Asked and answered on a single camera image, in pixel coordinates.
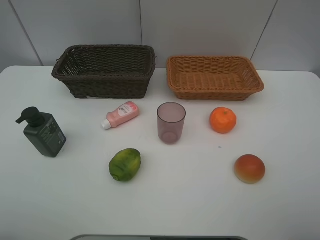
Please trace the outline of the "pink squeeze bottle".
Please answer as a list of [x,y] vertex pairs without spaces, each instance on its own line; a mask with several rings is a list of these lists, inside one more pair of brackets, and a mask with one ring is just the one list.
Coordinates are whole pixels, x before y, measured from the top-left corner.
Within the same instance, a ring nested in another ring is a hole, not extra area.
[[101,125],[105,130],[116,128],[136,118],[139,114],[139,107],[132,101],[128,101],[122,104],[116,110],[108,112]]

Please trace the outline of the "orange tangerine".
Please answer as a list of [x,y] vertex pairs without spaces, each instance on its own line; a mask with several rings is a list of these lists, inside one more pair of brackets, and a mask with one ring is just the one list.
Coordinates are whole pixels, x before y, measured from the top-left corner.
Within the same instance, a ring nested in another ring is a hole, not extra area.
[[216,133],[227,134],[235,128],[237,116],[229,108],[217,107],[211,112],[209,123]]

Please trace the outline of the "red yellow peach fruit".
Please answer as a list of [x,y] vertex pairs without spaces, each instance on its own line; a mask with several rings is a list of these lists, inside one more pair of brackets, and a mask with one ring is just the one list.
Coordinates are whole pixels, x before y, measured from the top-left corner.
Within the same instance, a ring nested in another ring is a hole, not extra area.
[[234,173],[240,181],[246,184],[256,184],[265,176],[266,167],[259,157],[245,154],[235,161]]

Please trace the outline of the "dark green pump bottle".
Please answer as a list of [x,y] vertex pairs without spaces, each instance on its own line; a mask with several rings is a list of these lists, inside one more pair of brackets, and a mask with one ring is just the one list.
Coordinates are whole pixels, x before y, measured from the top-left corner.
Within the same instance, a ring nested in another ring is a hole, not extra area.
[[55,158],[65,145],[67,138],[54,116],[40,112],[32,106],[22,111],[16,123],[21,124],[23,121],[27,122],[23,134],[32,145],[43,156]]

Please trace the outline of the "translucent purple plastic cup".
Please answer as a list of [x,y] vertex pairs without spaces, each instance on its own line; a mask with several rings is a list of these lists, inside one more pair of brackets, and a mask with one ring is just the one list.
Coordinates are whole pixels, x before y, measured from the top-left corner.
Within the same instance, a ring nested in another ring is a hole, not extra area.
[[158,107],[156,113],[159,139],[167,145],[177,143],[183,133],[185,108],[176,102],[166,102]]

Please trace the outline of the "light orange wicker basket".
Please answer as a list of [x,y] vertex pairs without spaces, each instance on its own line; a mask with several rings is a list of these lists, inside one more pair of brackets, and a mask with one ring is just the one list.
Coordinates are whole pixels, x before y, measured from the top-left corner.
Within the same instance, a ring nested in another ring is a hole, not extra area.
[[242,56],[171,56],[168,87],[181,100],[244,101],[264,90],[252,62]]

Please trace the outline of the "green papaya fruit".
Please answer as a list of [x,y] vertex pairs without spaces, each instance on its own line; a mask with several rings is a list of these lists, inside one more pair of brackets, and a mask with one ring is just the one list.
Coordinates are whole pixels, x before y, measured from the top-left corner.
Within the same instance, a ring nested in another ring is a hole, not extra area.
[[141,153],[134,148],[119,151],[109,162],[109,173],[118,182],[129,182],[141,167]]

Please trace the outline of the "dark brown wicker basket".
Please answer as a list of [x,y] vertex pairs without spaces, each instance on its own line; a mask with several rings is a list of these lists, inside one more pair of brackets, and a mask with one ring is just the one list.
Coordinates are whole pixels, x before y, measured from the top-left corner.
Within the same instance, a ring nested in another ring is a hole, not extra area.
[[151,46],[73,45],[56,61],[51,75],[77,99],[142,99],[155,68]]

